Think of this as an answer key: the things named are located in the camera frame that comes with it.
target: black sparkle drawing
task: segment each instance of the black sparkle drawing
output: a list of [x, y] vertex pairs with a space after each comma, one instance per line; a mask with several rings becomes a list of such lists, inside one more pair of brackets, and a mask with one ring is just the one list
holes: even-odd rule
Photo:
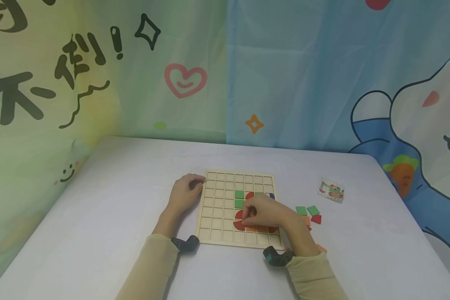
[[[148, 24], [155, 31], [152, 38], [142, 33], [146, 24]], [[150, 20], [150, 18], [145, 13], [142, 13], [142, 21], [140, 22], [140, 26], [135, 33], [135, 37], [144, 38], [150, 45], [150, 49], [153, 51], [153, 49], [155, 49], [155, 44], [157, 43], [158, 36], [161, 32], [162, 31], [152, 22], [152, 20]]]

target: green dot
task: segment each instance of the green dot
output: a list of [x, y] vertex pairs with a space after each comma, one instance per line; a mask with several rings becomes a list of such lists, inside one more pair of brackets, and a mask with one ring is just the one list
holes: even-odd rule
[[153, 127], [155, 127], [155, 129], [158, 129], [158, 130], [163, 130], [163, 129], [166, 129], [166, 123], [162, 122], [162, 121], [155, 122], [153, 124]]

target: orange star drawing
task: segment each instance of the orange star drawing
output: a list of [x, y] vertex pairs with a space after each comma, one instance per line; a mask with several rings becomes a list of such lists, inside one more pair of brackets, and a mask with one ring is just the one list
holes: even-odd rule
[[250, 129], [252, 129], [253, 134], [256, 134], [258, 129], [265, 126], [265, 124], [263, 124], [262, 122], [260, 122], [260, 120], [258, 120], [256, 114], [252, 114], [251, 119], [246, 121], [245, 124], [247, 124], [250, 127]]

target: chinese character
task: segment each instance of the chinese character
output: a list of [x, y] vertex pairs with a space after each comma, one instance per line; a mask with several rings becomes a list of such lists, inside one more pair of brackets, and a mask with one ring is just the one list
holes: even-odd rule
[[[142, 33], [143, 29], [145, 28], [145, 24], [147, 23], [155, 31], [152, 39], [150, 39], [148, 35]], [[153, 49], [155, 49], [155, 44], [157, 42], [158, 36], [161, 32], [162, 31], [152, 22], [152, 20], [150, 20], [145, 13], [142, 13], [142, 21], [140, 22], [140, 26], [135, 33], [135, 37], [144, 38], [150, 45], [150, 49], [153, 51]]]
[[[13, 26], [8, 29], [0, 29], [2, 32], [8, 32], [8, 33], [15, 33], [22, 31], [23, 29], [27, 28], [28, 22], [27, 18], [25, 16], [25, 13], [23, 13], [22, 8], [17, 3], [17, 0], [1, 0], [2, 3], [0, 3], [0, 11], [2, 10], [8, 10], [10, 12], [10, 15], [13, 19]], [[0, 22], [3, 19], [3, 14], [0, 13]]]
[[[98, 45], [95, 35], [88, 33], [87, 37], [90, 41], [90, 44], [92, 45], [93, 51], [95, 51], [95, 63], [99, 66], [105, 65], [105, 55]], [[76, 34], [75, 38], [77, 39], [77, 43], [80, 49], [83, 52], [88, 53], [90, 49], [82, 35]], [[90, 67], [86, 63], [80, 63], [83, 61], [82, 55], [75, 53], [78, 49], [77, 43], [73, 41], [72, 35], [70, 42], [68, 42], [62, 48], [63, 52], [68, 54], [68, 57], [66, 54], [60, 55], [60, 57], [58, 58], [57, 66], [55, 67], [55, 78], [61, 79], [62, 77], [64, 77], [71, 89], [75, 88], [75, 79], [77, 79], [77, 75], [80, 73], [88, 72], [90, 70]], [[74, 76], [72, 76], [71, 72], [68, 70], [68, 58], [70, 58], [70, 64], [73, 65]]]
[[[27, 98], [18, 88], [19, 84], [32, 79], [33, 74], [23, 72], [17, 75], [0, 79], [0, 93], [2, 93], [2, 109], [0, 113], [0, 124], [8, 125], [15, 117], [15, 104], [20, 105], [35, 120], [41, 120], [44, 113]], [[57, 94], [49, 89], [33, 87], [30, 92], [38, 97], [52, 99]]]

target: pink heart drawing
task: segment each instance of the pink heart drawing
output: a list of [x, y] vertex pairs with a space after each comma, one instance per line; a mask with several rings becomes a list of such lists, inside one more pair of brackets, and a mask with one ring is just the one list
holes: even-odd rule
[[[177, 90], [177, 88], [175, 88], [174, 84], [172, 83], [172, 80], [170, 78], [170, 73], [172, 72], [172, 70], [180, 70], [184, 80], [187, 80], [188, 78], [190, 78], [190, 76], [194, 75], [195, 73], [199, 73], [202, 76], [202, 80], [196, 87], [194, 87], [190, 91], [182, 93], [182, 92], [179, 92]], [[189, 96], [201, 91], [203, 89], [203, 87], [207, 84], [207, 79], [208, 79], [207, 72], [204, 69], [202, 69], [201, 67], [198, 67], [198, 68], [194, 67], [191, 70], [187, 70], [187, 68], [184, 65], [181, 65], [179, 63], [171, 63], [168, 66], [166, 66], [166, 68], [165, 68], [166, 85], [168, 85], [168, 88], [173, 92], [175, 97], [177, 97], [178, 99], [189, 97]], [[184, 83], [178, 81], [177, 85], [180, 88], [190, 88], [191, 86], [194, 85], [194, 83], [189, 82], [187, 84], [184, 84]]]

